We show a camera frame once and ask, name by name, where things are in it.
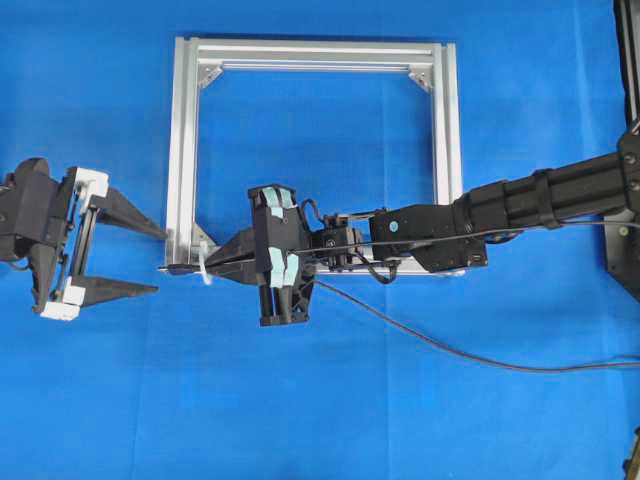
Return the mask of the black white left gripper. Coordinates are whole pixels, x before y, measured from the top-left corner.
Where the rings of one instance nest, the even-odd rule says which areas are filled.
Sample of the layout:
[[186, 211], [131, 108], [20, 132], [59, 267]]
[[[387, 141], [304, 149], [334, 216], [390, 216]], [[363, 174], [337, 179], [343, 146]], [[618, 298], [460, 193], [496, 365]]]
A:
[[14, 269], [21, 259], [33, 279], [33, 311], [45, 318], [73, 320], [85, 308], [158, 291], [157, 286], [105, 277], [78, 275], [69, 293], [52, 297], [50, 289], [73, 229], [73, 199], [85, 212], [97, 197], [97, 222], [124, 228], [159, 240], [168, 235], [138, 210], [121, 192], [109, 187], [100, 171], [72, 167], [61, 181], [50, 176], [41, 157], [22, 161], [1, 184], [1, 261]]

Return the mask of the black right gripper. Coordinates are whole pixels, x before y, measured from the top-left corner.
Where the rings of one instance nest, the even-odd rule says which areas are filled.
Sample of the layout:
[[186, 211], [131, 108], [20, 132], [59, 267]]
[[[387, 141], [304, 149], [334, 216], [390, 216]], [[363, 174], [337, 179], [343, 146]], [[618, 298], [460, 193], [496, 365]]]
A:
[[209, 273], [258, 284], [261, 326], [304, 323], [316, 269], [296, 253], [311, 246], [311, 233], [295, 191], [271, 184], [249, 190], [248, 197], [253, 228], [239, 231], [207, 258]]

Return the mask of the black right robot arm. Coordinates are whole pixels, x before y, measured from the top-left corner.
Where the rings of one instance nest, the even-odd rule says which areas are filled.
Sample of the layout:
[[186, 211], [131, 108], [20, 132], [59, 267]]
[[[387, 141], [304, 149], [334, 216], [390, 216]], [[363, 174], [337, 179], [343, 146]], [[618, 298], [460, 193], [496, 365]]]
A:
[[429, 273], [481, 267], [486, 248], [528, 229], [559, 229], [586, 215], [639, 209], [639, 134], [624, 133], [614, 153], [515, 181], [473, 189], [449, 205], [412, 205], [361, 214], [367, 233], [349, 214], [325, 215], [312, 229], [306, 203], [273, 184], [248, 193], [252, 224], [200, 263], [206, 274], [254, 285], [264, 326], [308, 319], [319, 266], [332, 272], [364, 269], [394, 281], [402, 261]]

